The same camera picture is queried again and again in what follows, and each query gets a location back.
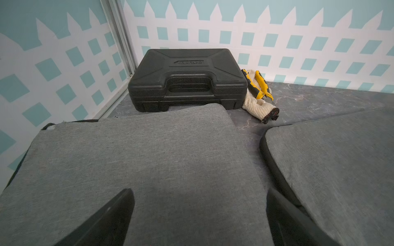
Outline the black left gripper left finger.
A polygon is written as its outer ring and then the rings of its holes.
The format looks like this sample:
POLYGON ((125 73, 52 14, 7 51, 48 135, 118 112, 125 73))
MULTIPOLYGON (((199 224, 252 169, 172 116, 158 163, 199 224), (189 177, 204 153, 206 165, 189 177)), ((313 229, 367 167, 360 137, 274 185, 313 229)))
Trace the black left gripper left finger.
POLYGON ((57 246, 122 246, 135 205, 131 189, 123 189, 57 246))

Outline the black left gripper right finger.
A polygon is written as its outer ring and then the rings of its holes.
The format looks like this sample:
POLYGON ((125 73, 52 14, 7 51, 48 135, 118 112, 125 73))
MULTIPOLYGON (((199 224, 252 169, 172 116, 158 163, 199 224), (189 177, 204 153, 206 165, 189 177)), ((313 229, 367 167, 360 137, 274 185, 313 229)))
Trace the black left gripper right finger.
POLYGON ((269 189, 266 199, 266 214, 276 246, 338 245, 277 190, 269 189))

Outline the grey laptop bag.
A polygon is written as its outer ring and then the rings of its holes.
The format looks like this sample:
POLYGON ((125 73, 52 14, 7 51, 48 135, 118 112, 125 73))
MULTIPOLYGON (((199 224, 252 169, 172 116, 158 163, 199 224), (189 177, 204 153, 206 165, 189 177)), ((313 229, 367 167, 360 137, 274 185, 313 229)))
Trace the grey laptop bag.
POLYGON ((273 127, 260 149, 282 194, 337 243, 393 245, 393 108, 273 127))
POLYGON ((127 246, 271 246, 267 189, 219 104, 61 123, 1 194, 1 245, 52 246, 123 189, 127 246))

